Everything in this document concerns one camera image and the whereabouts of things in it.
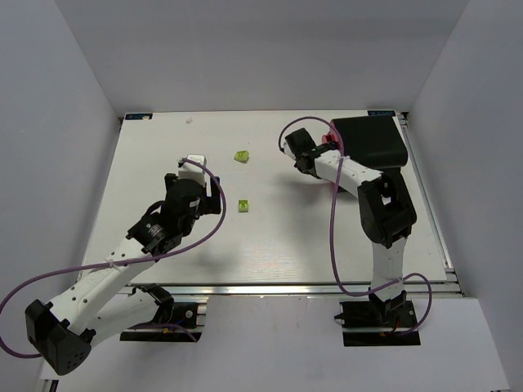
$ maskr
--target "green cube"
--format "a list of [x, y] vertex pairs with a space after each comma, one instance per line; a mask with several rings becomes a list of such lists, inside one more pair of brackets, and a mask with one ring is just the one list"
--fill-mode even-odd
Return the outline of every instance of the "green cube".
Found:
[[248, 212], [248, 200], [238, 200], [238, 212]]
[[248, 161], [248, 151], [238, 151], [235, 155], [235, 161], [238, 162], [247, 162]]

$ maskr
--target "white tabletop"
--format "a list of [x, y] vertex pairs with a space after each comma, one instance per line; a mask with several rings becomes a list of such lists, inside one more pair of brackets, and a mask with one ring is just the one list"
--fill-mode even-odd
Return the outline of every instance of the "white tabletop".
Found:
[[[298, 172], [277, 148], [283, 126], [304, 115], [330, 120], [366, 112], [158, 113], [150, 120], [124, 121], [84, 264], [103, 260], [145, 209], [164, 198], [163, 177], [177, 172], [177, 159], [204, 154], [226, 192], [224, 225], [205, 244], [163, 260], [134, 283], [333, 282], [328, 242], [332, 185]], [[312, 121], [292, 130], [299, 127], [306, 127], [318, 143], [328, 130]], [[236, 162], [235, 153], [244, 149], [250, 159]], [[445, 280], [444, 258], [411, 162], [402, 173], [418, 214], [405, 249], [404, 272]], [[238, 213], [239, 199], [248, 199], [248, 213]], [[182, 246], [202, 238], [217, 220], [200, 218]], [[338, 197], [335, 240], [342, 280], [368, 282], [371, 244], [360, 225], [357, 201], [349, 194]]]

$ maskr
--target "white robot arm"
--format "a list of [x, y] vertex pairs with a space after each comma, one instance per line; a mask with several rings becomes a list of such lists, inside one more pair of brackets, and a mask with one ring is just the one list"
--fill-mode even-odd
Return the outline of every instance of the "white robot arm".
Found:
[[406, 301], [403, 254], [416, 212], [399, 168], [375, 170], [345, 156], [336, 141], [324, 137], [316, 145], [309, 133], [300, 129], [285, 138], [283, 151], [296, 161], [295, 167], [305, 174], [334, 182], [340, 159], [343, 159], [339, 187], [358, 198], [364, 232], [372, 241], [373, 277], [371, 288], [398, 278], [400, 281], [369, 299], [382, 319]]
[[[206, 166], [203, 155], [187, 158]], [[165, 200], [147, 209], [105, 262], [161, 256], [180, 245], [200, 216], [221, 213], [219, 190], [211, 183], [212, 192], [207, 196], [202, 169], [182, 164], [178, 176], [165, 176], [165, 185]], [[165, 314], [172, 313], [171, 295], [157, 284], [136, 287], [126, 300], [108, 304], [122, 287], [155, 262], [91, 270], [47, 303], [35, 300], [27, 307], [29, 341], [57, 374], [72, 372], [108, 337], [138, 323], [161, 323]]]

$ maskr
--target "purple cable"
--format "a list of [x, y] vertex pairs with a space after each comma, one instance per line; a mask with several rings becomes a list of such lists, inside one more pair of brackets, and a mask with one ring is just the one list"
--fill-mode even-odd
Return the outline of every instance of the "purple cable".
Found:
[[[319, 118], [319, 117], [313, 117], [313, 116], [305, 116], [305, 117], [300, 117], [300, 118], [297, 118], [296, 120], [290, 122], [289, 124], [287, 124], [284, 129], [282, 130], [282, 132], [279, 134], [279, 138], [278, 138], [278, 147], [280, 150], [283, 150], [281, 148], [281, 139], [282, 139], [282, 136], [283, 134], [285, 133], [285, 131], [287, 131], [287, 129], [292, 126], [293, 124], [301, 121], [301, 120], [318, 120], [324, 124], [327, 124], [329, 126], [329, 128], [337, 135], [337, 138], [339, 140], [339, 144], [340, 144], [340, 150], [341, 151], [345, 151], [344, 149], [344, 146], [343, 146], [343, 143], [342, 143], [342, 138], [339, 134], [339, 132], [337, 131], [336, 127], [334, 127], [330, 122], [324, 120], [323, 118]], [[390, 282], [387, 282], [387, 283], [384, 283], [382, 284], [381, 286], [378, 286], [378, 287], [375, 287], [371, 290], [368, 290], [367, 292], [349, 292], [348, 290], [346, 290], [344, 287], [343, 287], [343, 283], [340, 279], [340, 276], [339, 276], [339, 273], [337, 272], [337, 266], [336, 266], [336, 253], [334, 251], [334, 217], [336, 215], [336, 200], [337, 200], [337, 189], [339, 187], [339, 184], [340, 184], [340, 178], [342, 176], [342, 168], [343, 168], [343, 157], [340, 158], [340, 162], [337, 166], [337, 172], [336, 172], [336, 181], [334, 182], [334, 189], [333, 189], [333, 199], [332, 199], [332, 203], [331, 203], [331, 209], [330, 209], [330, 222], [329, 222], [329, 248], [330, 248], [330, 260], [331, 260], [331, 263], [332, 263], [332, 267], [333, 267], [333, 274], [334, 274], [334, 280], [336, 280], [336, 284], [337, 286], [340, 288], [340, 290], [344, 293], [344, 294], [347, 294], [348, 296], [355, 296], [355, 297], [359, 297], [359, 296], [368, 296], [369, 294], [374, 294], [375, 292], [379, 292], [380, 290], [383, 290], [384, 288], [387, 288], [387, 287], [390, 287], [392, 286], [393, 284], [396, 284], [396, 283], [399, 283], [400, 280], [399, 279], [393, 279], [391, 280]], [[428, 279], [423, 276], [422, 274], [418, 273], [418, 272], [413, 272], [412, 274], [408, 274], [407, 276], [403, 277], [402, 280], [408, 280], [408, 279], [411, 279], [412, 277], [414, 276], [418, 276], [419, 278], [421, 278], [425, 284], [427, 285], [427, 288], [428, 288], [428, 303], [427, 303], [427, 309], [425, 310], [425, 314], [422, 316], [422, 318], [416, 323], [416, 325], [414, 325], [412, 328], [410, 328], [409, 330], [407, 331], [404, 331], [404, 332], [401, 332], [401, 333], [398, 333], [397, 336], [403, 336], [403, 335], [407, 335], [415, 330], [417, 330], [424, 322], [425, 320], [427, 319], [427, 316], [429, 314], [429, 312], [431, 311], [431, 307], [432, 307], [432, 287], [431, 287], [431, 283], [428, 281]]]
[[[218, 179], [204, 165], [201, 165], [200, 163], [197, 163], [197, 162], [192, 161], [187, 158], [182, 158], [181, 161], [183, 163], [189, 163], [191, 165], [195, 165], [196, 167], [199, 167], [204, 172], [206, 172], [209, 175], [209, 177], [211, 177], [212, 181], [214, 181], [214, 184], [217, 186], [218, 190], [220, 191], [221, 203], [223, 204], [220, 220], [218, 221], [218, 223], [216, 224], [214, 229], [212, 229], [209, 234], [207, 234], [205, 237], [201, 238], [200, 240], [196, 241], [195, 243], [192, 243], [191, 245], [189, 245], [187, 247], [183, 247], [182, 249], [179, 249], [177, 251], [165, 253], [164, 255], [159, 255], [159, 256], [149, 256], [149, 257], [137, 258], [137, 259], [119, 260], [119, 261], [115, 261], [114, 263], [112, 263], [113, 265], [120, 266], [120, 265], [128, 265], [128, 264], [145, 263], [147, 261], [158, 261], [158, 260], [164, 259], [166, 257], [179, 255], [180, 253], [187, 252], [187, 251], [197, 247], [201, 243], [204, 243], [205, 241], [210, 239], [220, 229], [221, 225], [223, 224], [224, 219], [226, 218], [226, 212], [227, 212], [226, 194], [223, 192], [223, 188], [220, 185], [220, 181], [218, 181]], [[103, 269], [107, 269], [107, 268], [112, 268], [112, 267], [108, 263], [98, 263], [98, 264], [91, 264], [91, 265], [81, 265], [79, 267], [70, 267], [70, 268], [59, 269], [56, 271], [41, 274], [39, 276], [35, 276], [34, 278], [31, 278], [31, 279], [26, 280], [25, 282], [19, 284], [13, 290], [11, 290], [11, 292], [9, 292], [6, 295], [6, 297], [0, 303], [0, 314], [2, 314], [3, 310], [5, 309], [7, 302], [9, 302], [9, 300], [17, 292], [19, 292], [22, 288], [29, 286], [31, 283], [35, 283], [38, 280], [42, 280], [45, 278], [50, 278], [51, 276], [68, 274], [71, 272], [79, 272], [79, 271], [94, 270], [94, 269], [103, 270]], [[11, 349], [10, 347], [8, 347], [6, 345], [6, 343], [3, 341], [1, 336], [0, 336], [0, 348], [2, 350], [4, 350], [6, 353], [8, 353], [9, 355], [12, 355], [13, 357], [17, 357], [17, 358], [21, 358], [21, 359], [32, 359], [32, 358], [41, 357], [40, 354], [22, 354], [17, 351], [14, 351], [13, 349]]]
[[323, 124], [326, 124], [327, 127], [329, 127], [331, 129], [331, 131], [336, 134], [337, 143], [339, 144], [342, 155], [345, 153], [345, 145], [343, 144], [343, 139], [342, 139], [342, 136], [340, 135], [340, 132], [337, 131], [336, 127], [333, 124], [331, 124], [327, 120], [324, 120], [321, 117], [316, 117], [316, 116], [304, 116], [304, 117], [297, 118], [297, 119], [291, 121], [289, 124], [287, 124], [284, 127], [284, 129], [281, 130], [281, 132], [279, 133], [279, 137], [278, 137], [278, 148], [281, 152], [284, 151], [284, 148], [281, 146], [281, 139], [284, 137], [285, 131], [287, 131], [289, 129], [289, 127], [291, 127], [295, 123], [299, 123], [302, 120], [316, 120], [316, 121], [322, 122]]
[[198, 343], [198, 339], [190, 333], [190, 331], [182, 327], [181, 325], [174, 324], [174, 323], [165, 323], [165, 324], [152, 324], [152, 323], [143, 323], [143, 324], [137, 324], [134, 327], [130, 327], [129, 329], [151, 329], [151, 328], [177, 328], [180, 331], [183, 331], [194, 343]]

